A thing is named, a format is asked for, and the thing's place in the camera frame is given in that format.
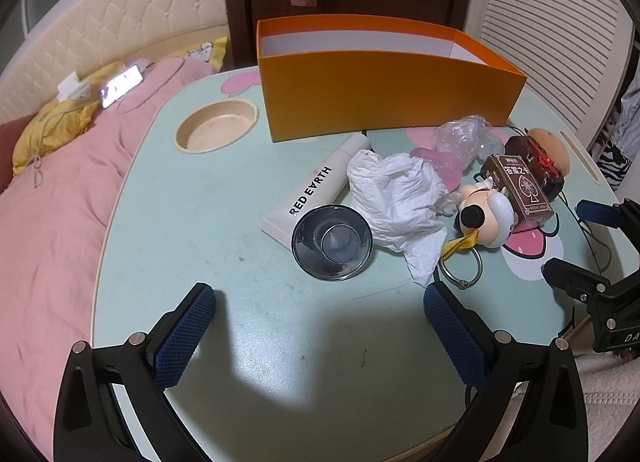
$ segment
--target pink heart pattern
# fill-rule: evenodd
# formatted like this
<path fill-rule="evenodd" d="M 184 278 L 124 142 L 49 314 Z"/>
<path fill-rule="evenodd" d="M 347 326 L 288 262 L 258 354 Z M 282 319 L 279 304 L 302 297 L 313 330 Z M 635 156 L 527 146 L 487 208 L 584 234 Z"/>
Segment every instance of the pink heart pattern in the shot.
<path fill-rule="evenodd" d="M 254 85 L 260 85 L 260 73 L 252 70 L 249 72 L 241 72 L 240 74 L 234 74 L 222 84 L 220 92 L 227 94 L 229 97 L 239 96 L 243 92 L 249 90 Z"/>

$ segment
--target tufted headboard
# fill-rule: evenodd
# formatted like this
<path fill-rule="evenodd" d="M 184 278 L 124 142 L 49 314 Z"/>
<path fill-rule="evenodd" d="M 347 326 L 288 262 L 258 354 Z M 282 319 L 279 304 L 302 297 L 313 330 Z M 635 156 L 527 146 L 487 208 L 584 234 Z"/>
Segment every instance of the tufted headboard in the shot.
<path fill-rule="evenodd" d="M 73 70 L 82 77 L 136 53 L 153 60 L 206 28 L 228 35 L 225 0 L 81 0 L 5 70 L 0 123 L 39 110 Z"/>

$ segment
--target plastic bag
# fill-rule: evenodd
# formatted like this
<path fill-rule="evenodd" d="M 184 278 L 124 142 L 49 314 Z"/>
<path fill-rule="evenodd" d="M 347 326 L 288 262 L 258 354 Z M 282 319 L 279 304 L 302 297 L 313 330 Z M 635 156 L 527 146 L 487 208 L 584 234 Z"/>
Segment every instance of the plastic bag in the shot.
<path fill-rule="evenodd" d="M 492 126 L 478 115 L 466 116 L 444 123 L 436 131 L 436 150 L 459 157 L 466 169 L 476 156 L 484 161 L 492 153 L 504 154 L 504 145 L 493 135 Z"/>

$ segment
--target smartphone screen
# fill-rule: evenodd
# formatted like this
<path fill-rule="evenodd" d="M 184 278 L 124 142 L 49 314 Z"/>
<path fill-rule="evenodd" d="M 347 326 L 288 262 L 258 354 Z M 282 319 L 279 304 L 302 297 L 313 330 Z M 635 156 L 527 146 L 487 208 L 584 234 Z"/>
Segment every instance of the smartphone screen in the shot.
<path fill-rule="evenodd" d="M 138 65 L 127 68 L 121 74 L 118 74 L 104 88 L 100 89 L 100 98 L 102 99 L 102 107 L 107 108 L 114 101 L 117 101 L 133 87 L 142 83 L 142 74 Z"/>

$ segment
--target orange box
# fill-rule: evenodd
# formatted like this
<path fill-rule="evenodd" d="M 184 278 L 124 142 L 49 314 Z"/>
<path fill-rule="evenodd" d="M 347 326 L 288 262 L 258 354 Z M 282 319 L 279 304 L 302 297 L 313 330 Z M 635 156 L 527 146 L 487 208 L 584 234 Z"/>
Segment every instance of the orange box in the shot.
<path fill-rule="evenodd" d="M 390 17 L 258 22 L 271 139 L 441 125 L 470 114 L 504 125 L 527 80 L 456 29 Z"/>

